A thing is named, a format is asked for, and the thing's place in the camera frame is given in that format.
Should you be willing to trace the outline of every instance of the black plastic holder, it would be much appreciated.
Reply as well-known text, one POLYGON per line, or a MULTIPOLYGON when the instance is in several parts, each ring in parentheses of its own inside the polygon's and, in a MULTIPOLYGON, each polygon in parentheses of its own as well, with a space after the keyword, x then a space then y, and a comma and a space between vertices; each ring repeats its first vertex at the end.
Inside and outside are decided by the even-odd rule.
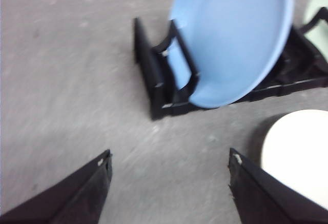
MULTIPOLYGON (((320 19, 327 20, 326 17, 326 8, 322 8, 314 19, 301 29, 293 26, 286 46, 274 68, 255 89, 236 103, 327 87, 328 64, 319 50, 303 35, 320 19)), ((170 21, 169 32, 163 42, 152 47, 140 18, 135 18, 134 50, 135 59, 140 65, 150 99, 152 119, 202 109, 189 102, 189 97, 197 86, 200 72, 174 21, 170 21), (188 84, 181 90, 176 88, 175 77, 167 59, 168 47, 173 39, 177 39, 192 73, 188 84)))
POLYGON ((0 224, 97 224, 112 179, 105 151, 53 187, 10 210, 0 224))

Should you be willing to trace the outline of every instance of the concrete floor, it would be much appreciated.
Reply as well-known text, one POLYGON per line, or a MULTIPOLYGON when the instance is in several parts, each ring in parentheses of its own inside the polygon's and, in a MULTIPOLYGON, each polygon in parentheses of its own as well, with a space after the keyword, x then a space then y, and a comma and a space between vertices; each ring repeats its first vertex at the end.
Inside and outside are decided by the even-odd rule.
MULTIPOLYGON (((300 24, 308 0, 296 0, 300 24)), ((229 147, 252 155, 263 124, 328 110, 327 89, 152 122, 133 62, 132 18, 151 40, 172 0, 2 0, 2 209, 110 148, 113 181, 100 223, 240 223, 229 147)))

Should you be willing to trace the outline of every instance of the white plate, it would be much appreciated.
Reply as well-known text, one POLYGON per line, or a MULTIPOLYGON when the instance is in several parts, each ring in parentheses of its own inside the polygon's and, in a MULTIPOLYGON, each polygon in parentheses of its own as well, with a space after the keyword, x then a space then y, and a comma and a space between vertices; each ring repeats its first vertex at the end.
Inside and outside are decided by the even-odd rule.
POLYGON ((277 121, 264 140, 261 167, 328 209, 328 111, 301 110, 277 121))

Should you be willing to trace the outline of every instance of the dish rack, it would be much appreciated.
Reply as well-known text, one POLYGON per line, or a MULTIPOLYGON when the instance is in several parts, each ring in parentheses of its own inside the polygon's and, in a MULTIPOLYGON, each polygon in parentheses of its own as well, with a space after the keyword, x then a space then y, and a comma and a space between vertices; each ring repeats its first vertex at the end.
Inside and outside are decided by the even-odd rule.
MULTIPOLYGON (((297 29, 293 25, 285 48, 271 72, 256 88, 235 103, 328 87, 328 63, 304 36, 321 19, 328 22, 326 7, 321 8, 303 27, 297 29)), ((167 115, 175 116, 195 110, 207 110, 189 102, 189 97, 198 84, 200 73, 174 21, 170 21, 165 39, 159 45, 152 47, 141 19, 135 18, 134 51, 150 99, 150 113, 153 120, 167 115), (191 70, 189 82, 180 90, 176 87, 175 77, 167 59, 168 47, 173 39, 177 39, 191 70)))

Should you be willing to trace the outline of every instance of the black plastic frame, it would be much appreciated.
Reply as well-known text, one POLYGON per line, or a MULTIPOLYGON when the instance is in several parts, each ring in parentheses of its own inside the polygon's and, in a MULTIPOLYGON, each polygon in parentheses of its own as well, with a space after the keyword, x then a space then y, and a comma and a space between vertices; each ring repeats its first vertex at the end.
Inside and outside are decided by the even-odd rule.
MULTIPOLYGON (((328 64, 319 50, 303 35, 319 19, 326 20, 327 12, 319 10, 314 19, 301 29, 291 28, 286 46, 274 68, 249 94, 238 100, 256 101, 271 96, 284 96, 306 89, 328 86, 328 64)), ((152 119, 167 115, 181 115, 202 109, 188 99, 194 92, 200 73, 197 70, 183 37, 170 21, 167 37, 158 46, 151 47, 140 18, 134 19, 135 59, 139 63, 151 103, 152 119), (192 72, 188 84, 178 90, 168 64, 167 49, 177 39, 192 72)))

